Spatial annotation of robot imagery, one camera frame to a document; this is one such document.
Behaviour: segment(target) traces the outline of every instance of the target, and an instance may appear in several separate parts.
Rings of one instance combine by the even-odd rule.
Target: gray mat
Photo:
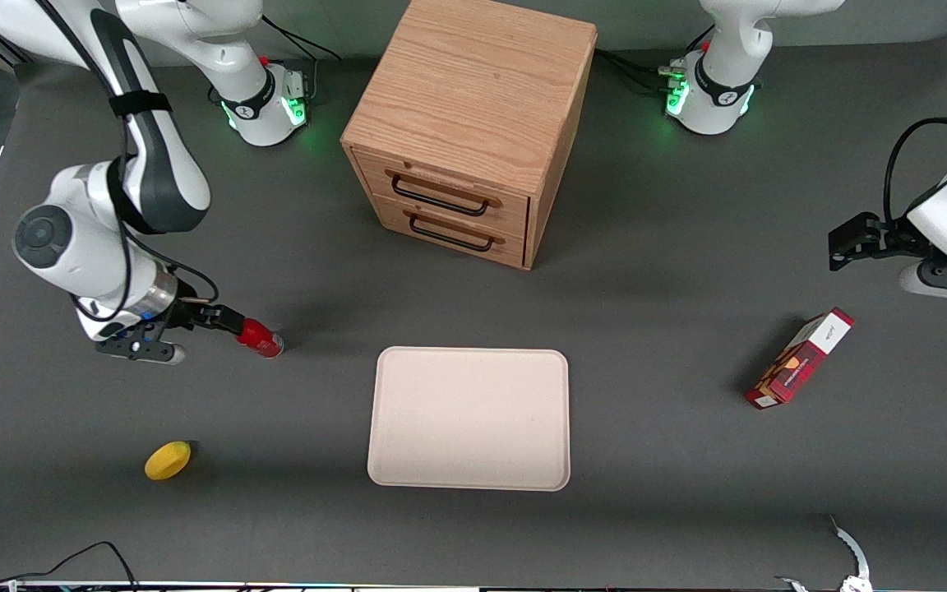
[[[338,143],[372,65],[326,64],[312,126],[264,150],[226,127],[199,72],[157,72],[215,203],[150,243],[289,342],[266,361],[182,332],[173,368],[95,355],[67,297],[12,258],[53,174],[118,141],[89,74],[24,72],[0,164],[0,576],[111,539],[142,580],[834,588],[852,559],[818,515],[833,512],[876,588],[947,590],[947,301],[899,291],[898,260],[826,265],[828,229],[878,207],[897,135],[947,115],[947,40],[779,49],[722,138],[679,130],[595,63],[530,273],[376,222]],[[946,169],[947,131],[922,132],[898,207]],[[857,319],[834,356],[791,405],[752,409],[741,393],[834,306]],[[568,487],[375,486],[388,345],[564,352]],[[144,479],[173,439],[199,441],[198,460]],[[121,574],[98,556],[61,576]]]

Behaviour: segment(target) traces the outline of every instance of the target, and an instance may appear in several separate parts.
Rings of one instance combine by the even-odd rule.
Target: black metal handle
[[[429,238],[435,238],[436,240],[443,240],[444,243],[454,244],[456,247],[469,248],[470,251],[475,252],[488,252],[489,248],[492,248],[492,243],[495,242],[495,239],[489,236],[488,243],[485,244],[467,243],[465,240],[451,238],[451,236],[445,236],[433,231],[427,231],[427,229],[420,229],[417,225],[414,225],[414,222],[418,220],[418,216],[416,214],[409,214],[409,216],[411,217],[409,220],[409,228],[411,228],[411,232],[414,232],[415,234],[421,234],[422,236],[428,236]]]
[[[401,176],[394,175],[392,187],[394,188],[395,194],[423,203],[428,203],[428,205],[431,206],[444,207],[445,210],[451,210],[451,212],[457,212],[466,216],[483,216],[484,213],[488,211],[488,199],[482,201],[481,207],[478,207],[477,210],[473,210],[469,209],[469,207],[456,206],[454,203],[448,203],[447,201],[441,201],[440,199],[429,197],[429,195],[422,195],[421,192],[403,190],[403,188],[397,187],[397,183],[401,183]]]

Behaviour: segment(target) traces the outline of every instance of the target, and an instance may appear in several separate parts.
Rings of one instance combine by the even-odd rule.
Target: wooden cabinet
[[[597,37],[489,0],[411,0],[342,134],[382,224],[531,269]]]

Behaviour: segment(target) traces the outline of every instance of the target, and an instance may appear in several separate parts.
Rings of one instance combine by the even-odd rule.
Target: lemon
[[[146,475],[154,481],[170,479],[188,465],[189,458],[192,458],[192,447],[188,442],[165,443],[148,457]]]

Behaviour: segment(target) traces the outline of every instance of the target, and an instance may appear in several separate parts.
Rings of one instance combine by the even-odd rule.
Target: red spray can
[[[252,318],[243,319],[243,333],[236,336],[236,341],[258,352],[263,358],[273,359],[283,352],[282,338]]]

